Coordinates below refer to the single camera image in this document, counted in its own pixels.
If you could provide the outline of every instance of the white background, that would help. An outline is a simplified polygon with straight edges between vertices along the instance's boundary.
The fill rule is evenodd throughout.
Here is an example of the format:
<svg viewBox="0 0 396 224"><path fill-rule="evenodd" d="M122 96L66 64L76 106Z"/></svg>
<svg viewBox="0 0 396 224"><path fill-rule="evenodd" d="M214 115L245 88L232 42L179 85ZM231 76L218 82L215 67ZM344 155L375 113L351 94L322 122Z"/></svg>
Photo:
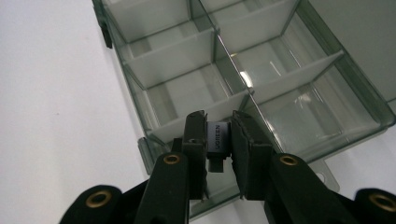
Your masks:
<svg viewBox="0 0 396 224"><path fill-rule="evenodd" d="M143 136L90 0L0 0L0 223L57 223L77 196L148 176ZM396 128L327 160L341 193L396 194ZM266 223L237 201L193 223Z"/></svg>

